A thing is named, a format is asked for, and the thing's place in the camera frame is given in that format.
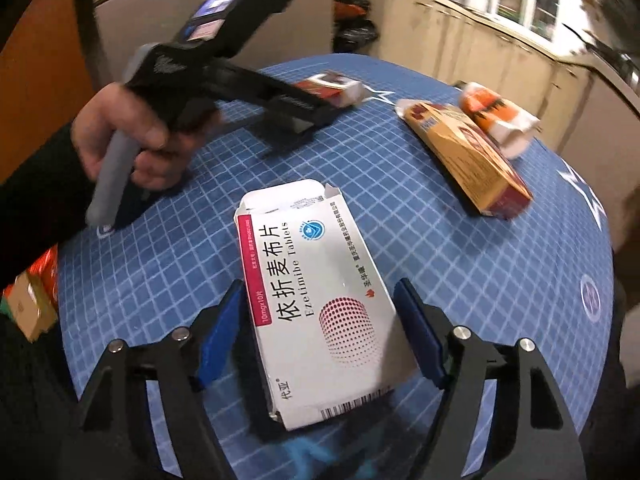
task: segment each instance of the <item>gray handle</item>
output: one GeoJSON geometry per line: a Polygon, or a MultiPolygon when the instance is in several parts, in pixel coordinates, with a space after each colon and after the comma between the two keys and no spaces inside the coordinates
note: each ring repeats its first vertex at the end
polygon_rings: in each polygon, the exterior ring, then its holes
{"type": "Polygon", "coordinates": [[[113,134],[100,167],[94,197],[86,210],[88,225],[111,226],[116,221],[122,193],[131,175],[140,144],[121,131],[113,134]]]}

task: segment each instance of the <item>barcode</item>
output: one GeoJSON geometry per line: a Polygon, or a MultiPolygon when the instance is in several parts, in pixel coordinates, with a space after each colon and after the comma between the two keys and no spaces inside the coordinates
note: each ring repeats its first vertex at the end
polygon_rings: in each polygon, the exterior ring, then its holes
{"type": "Polygon", "coordinates": [[[380,396],[386,394],[391,388],[380,388],[378,391],[373,392],[372,394],[362,396],[358,399],[353,399],[350,402],[343,402],[342,404],[338,404],[337,406],[332,406],[331,408],[326,408],[324,410],[320,410],[322,414],[322,420],[327,420],[328,418],[332,418],[332,416],[338,416],[343,413],[350,412],[353,408],[357,408],[358,406],[362,406],[365,402],[369,402],[373,399],[377,399],[380,396]]]}

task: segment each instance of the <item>orange bag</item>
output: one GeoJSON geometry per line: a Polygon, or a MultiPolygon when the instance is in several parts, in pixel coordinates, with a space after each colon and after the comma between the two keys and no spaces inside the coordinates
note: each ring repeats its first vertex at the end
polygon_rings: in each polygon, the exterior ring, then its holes
{"type": "Polygon", "coordinates": [[[496,142],[506,158],[520,156],[540,124],[534,115],[478,83],[464,87],[460,108],[496,142]]]}
{"type": "MultiPolygon", "coordinates": [[[[39,276],[53,307],[58,310],[58,246],[54,245],[26,269],[32,276],[39,276]]],[[[13,285],[7,286],[4,296],[9,296],[13,285]]]]}
{"type": "Polygon", "coordinates": [[[342,2],[334,2],[334,20],[341,22],[342,20],[352,20],[358,16],[365,16],[366,11],[354,4],[344,4],[342,2]]]}

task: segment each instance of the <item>table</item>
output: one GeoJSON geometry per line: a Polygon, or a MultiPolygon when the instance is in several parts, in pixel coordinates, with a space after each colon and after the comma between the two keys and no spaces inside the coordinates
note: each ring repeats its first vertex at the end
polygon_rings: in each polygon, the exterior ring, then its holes
{"type": "MultiPolygon", "coordinates": [[[[391,290],[409,277],[454,324],[513,344],[528,336],[548,361],[582,428],[609,338],[612,261],[607,219],[590,188],[535,141],[515,164],[534,203],[505,222],[469,216],[420,140],[395,115],[399,98],[455,103],[459,91],[388,62],[334,54],[273,66],[293,82],[334,69],[375,94],[287,156],[242,129],[204,147],[183,193],[163,198],[111,235],[87,229],[60,251],[60,322],[77,392],[105,345],[160,339],[217,303],[242,276],[233,214],[249,190],[300,178],[339,186],[391,290]]],[[[251,113],[231,103],[230,119],[251,113]]],[[[287,433],[269,420],[248,328],[223,377],[204,392],[207,414],[239,480],[404,478],[440,393],[416,376],[380,402],[287,433]]],[[[478,468],[495,385],[487,383],[466,471],[478,468]]],[[[151,388],[162,464],[179,473],[159,393],[151,388]]]]}

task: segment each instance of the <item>hand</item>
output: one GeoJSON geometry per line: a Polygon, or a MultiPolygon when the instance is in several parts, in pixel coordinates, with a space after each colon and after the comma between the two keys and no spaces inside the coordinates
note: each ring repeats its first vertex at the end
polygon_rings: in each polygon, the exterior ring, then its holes
{"type": "Polygon", "coordinates": [[[136,139],[144,151],[134,162],[132,181],[150,190],[174,186],[193,153],[206,142],[206,134],[220,122],[218,111],[208,114],[191,132],[169,135],[166,125],[140,97],[119,83],[100,90],[71,126],[71,140],[84,172],[97,180],[107,146],[115,130],[136,139]]]}

